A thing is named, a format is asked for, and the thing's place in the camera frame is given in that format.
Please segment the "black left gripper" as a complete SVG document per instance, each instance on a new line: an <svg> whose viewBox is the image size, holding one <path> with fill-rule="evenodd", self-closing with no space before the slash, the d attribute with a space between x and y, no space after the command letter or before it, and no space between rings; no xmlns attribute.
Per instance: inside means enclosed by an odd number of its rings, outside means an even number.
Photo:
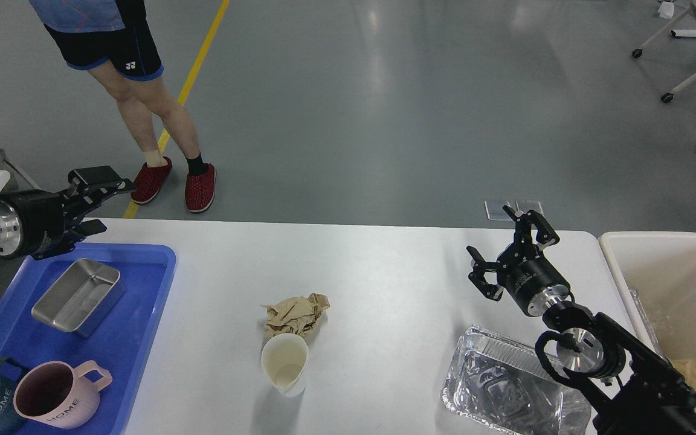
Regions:
<svg viewBox="0 0 696 435"><path fill-rule="evenodd" d="M110 166L69 171L67 190L0 193L0 258L36 260L71 253L77 243L107 231L99 219L85 220L113 196L137 190Z"/></svg>

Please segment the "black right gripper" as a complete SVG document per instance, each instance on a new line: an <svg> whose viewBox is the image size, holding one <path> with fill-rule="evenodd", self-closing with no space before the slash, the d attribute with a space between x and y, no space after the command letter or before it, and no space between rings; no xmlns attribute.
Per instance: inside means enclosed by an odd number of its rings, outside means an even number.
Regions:
<svg viewBox="0 0 696 435"><path fill-rule="evenodd" d="M487 262L477 248L467 245L466 251L472 258L469 281L492 301L499 301L506 289L523 314L540 317L571 295L570 283L543 254L545 248L561 239L540 212L517 214L508 205L502 209L515 223L513 242L499 255L498 262ZM498 276L498 284L486 280L489 272Z"/></svg>

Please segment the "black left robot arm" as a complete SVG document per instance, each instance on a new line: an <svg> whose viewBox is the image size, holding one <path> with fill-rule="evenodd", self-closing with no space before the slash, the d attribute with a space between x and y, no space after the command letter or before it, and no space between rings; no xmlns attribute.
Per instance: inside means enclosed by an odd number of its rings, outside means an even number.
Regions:
<svg viewBox="0 0 696 435"><path fill-rule="evenodd" d="M86 215L113 196L137 190L110 166L69 171L61 191L39 189L0 192L0 258L36 260L74 251L77 243L107 227Z"/></svg>

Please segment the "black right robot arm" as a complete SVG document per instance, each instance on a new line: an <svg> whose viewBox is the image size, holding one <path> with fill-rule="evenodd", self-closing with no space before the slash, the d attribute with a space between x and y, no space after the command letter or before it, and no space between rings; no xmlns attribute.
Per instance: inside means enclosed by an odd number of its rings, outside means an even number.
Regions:
<svg viewBox="0 0 696 435"><path fill-rule="evenodd" d="M486 299L509 294L524 315L543 320L534 353L555 382L580 391L596 410L596 432L696 434L696 391L685 377L607 314L576 302L544 255L560 237L543 214L502 209L514 222L513 240L493 262L468 246L468 278Z"/></svg>

